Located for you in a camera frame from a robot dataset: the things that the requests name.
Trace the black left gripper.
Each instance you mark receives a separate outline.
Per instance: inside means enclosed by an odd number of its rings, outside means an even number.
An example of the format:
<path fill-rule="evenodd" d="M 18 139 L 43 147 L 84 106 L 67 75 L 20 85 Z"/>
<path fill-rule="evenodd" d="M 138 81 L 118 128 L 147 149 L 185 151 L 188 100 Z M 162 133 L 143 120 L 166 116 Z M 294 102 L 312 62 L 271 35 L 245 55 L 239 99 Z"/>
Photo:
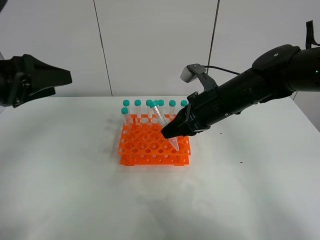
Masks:
<path fill-rule="evenodd" d="M 17 108 L 30 98 L 56 94 L 55 87 L 71 84 L 69 70 L 46 64 L 24 54 L 0 61 L 0 105 Z"/>

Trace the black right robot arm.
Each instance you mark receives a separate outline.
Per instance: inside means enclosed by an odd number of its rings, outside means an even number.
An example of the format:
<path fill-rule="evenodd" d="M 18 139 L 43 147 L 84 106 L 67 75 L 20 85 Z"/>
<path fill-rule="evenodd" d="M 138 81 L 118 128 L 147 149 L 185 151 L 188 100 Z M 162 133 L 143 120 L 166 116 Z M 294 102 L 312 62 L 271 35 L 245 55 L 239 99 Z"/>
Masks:
<path fill-rule="evenodd" d="M 167 139 L 194 136 L 252 105 L 286 98 L 294 92 L 319 92 L 320 49 L 290 44 L 276 47 L 222 85 L 217 85 L 198 63 L 187 65 L 180 78 L 186 83 L 199 79 L 204 92 L 187 97 L 188 105 L 161 131 Z"/>

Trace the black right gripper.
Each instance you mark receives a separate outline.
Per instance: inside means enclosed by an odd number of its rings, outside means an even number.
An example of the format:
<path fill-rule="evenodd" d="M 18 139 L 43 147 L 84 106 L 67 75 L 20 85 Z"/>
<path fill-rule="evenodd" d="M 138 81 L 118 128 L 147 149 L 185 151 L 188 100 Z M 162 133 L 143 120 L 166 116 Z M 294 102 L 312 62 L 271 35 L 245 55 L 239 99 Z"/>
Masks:
<path fill-rule="evenodd" d="M 197 91 L 187 97 L 188 106 L 162 130 L 164 138 L 195 136 L 211 125 L 233 115 L 233 90 L 217 87 L 210 91 Z"/>

